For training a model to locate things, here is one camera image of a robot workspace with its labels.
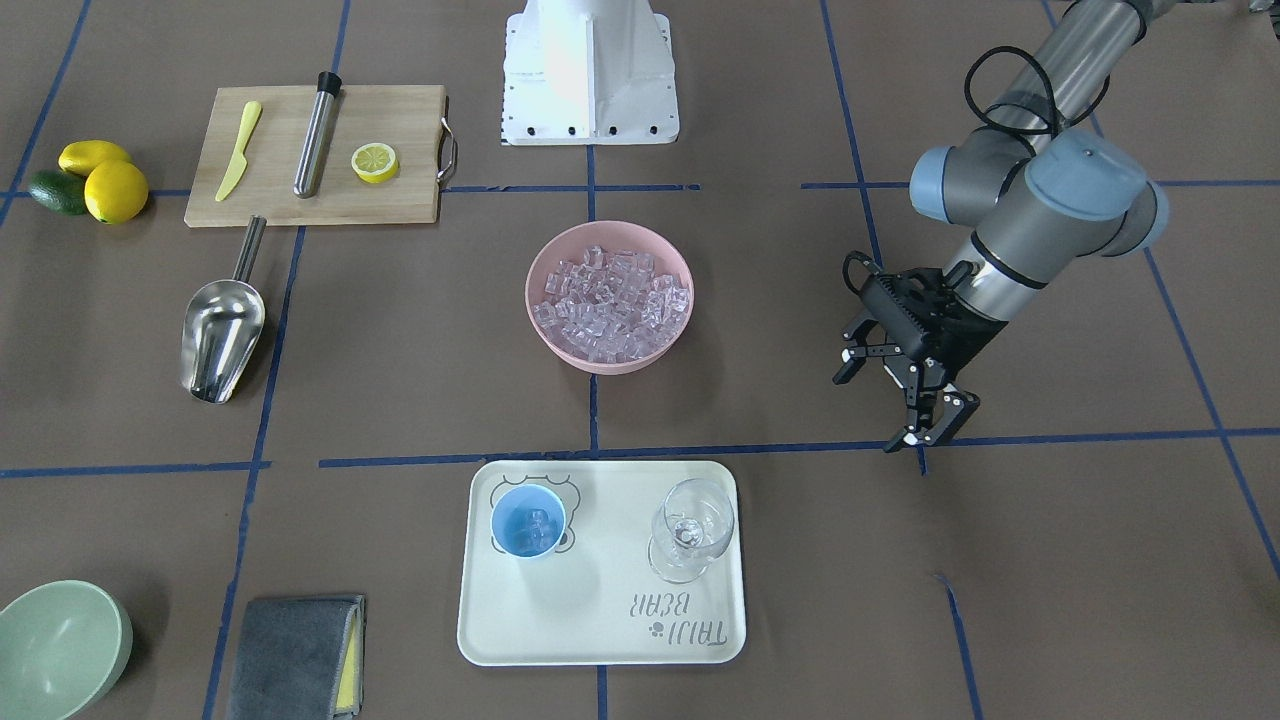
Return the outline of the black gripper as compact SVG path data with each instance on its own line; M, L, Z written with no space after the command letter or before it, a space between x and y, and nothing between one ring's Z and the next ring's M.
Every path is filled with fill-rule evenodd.
M870 357L901 374L906 421L884 443L887 454L948 445L980 406L978 395L946 386L1007 325L961 302L956 284L974 270L963 261L948 273L932 266L890 273L864 252L844 259L844 282L861 310L841 331L833 383L847 384Z

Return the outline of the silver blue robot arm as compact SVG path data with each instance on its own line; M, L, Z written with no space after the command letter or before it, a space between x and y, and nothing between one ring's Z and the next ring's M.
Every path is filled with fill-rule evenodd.
M968 229L942 266L886 270L864 252L852 286L860 313L844 328L837 386L872 359L902 393L905 421L884 445L948 443L979 407L960 372L1078 258L1149 247L1170 206L1140 164L1085 128L1125 53L1172 9L1170 1L1074 1L1042 46L997 46L1025 68L957 146L925 151L908 186L914 210Z

